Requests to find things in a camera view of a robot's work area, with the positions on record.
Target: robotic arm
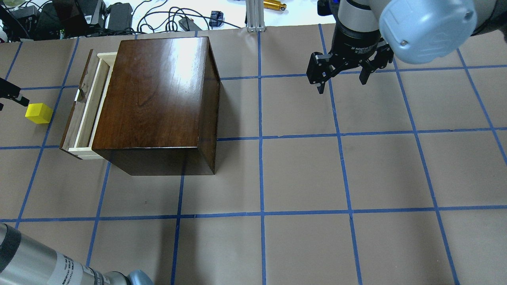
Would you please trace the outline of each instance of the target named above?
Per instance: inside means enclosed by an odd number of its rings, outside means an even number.
[[[317,12],[336,20],[329,53],[312,53],[306,70],[320,94],[344,70],[361,66],[364,85],[394,54],[407,63],[426,63],[470,35],[507,28],[507,0],[319,0]]]

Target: wooden drawer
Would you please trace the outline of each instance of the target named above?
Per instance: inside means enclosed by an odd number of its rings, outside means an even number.
[[[214,174],[219,90],[207,37],[91,51],[60,147],[131,175]]]

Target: light blue joint cap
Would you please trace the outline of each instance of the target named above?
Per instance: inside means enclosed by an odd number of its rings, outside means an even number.
[[[132,285],[153,285],[153,281],[141,270],[132,271],[128,278]]]
[[[421,64],[457,49],[474,32],[473,0],[392,0],[380,15],[380,33],[394,54]]]

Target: glossy wood surface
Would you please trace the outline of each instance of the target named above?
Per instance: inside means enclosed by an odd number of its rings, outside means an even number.
[[[206,37],[122,41],[93,151],[131,175],[213,174],[219,85]]]

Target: yellow cube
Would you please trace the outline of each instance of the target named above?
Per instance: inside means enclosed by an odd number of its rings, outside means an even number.
[[[25,117],[36,124],[48,124],[53,110],[44,103],[29,104]]]

